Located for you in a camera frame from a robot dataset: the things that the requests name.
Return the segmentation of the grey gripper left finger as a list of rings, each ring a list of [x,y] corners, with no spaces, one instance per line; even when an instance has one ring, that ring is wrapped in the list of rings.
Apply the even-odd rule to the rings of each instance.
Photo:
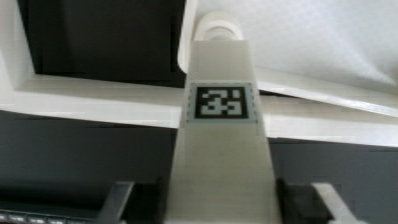
[[[94,224],[119,224],[135,187],[133,182],[117,182],[110,188]]]

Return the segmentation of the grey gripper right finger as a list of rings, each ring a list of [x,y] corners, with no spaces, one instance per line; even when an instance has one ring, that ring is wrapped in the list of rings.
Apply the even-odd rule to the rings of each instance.
[[[313,187],[332,215],[327,224],[368,224],[357,219],[334,186],[329,183],[313,183]]]

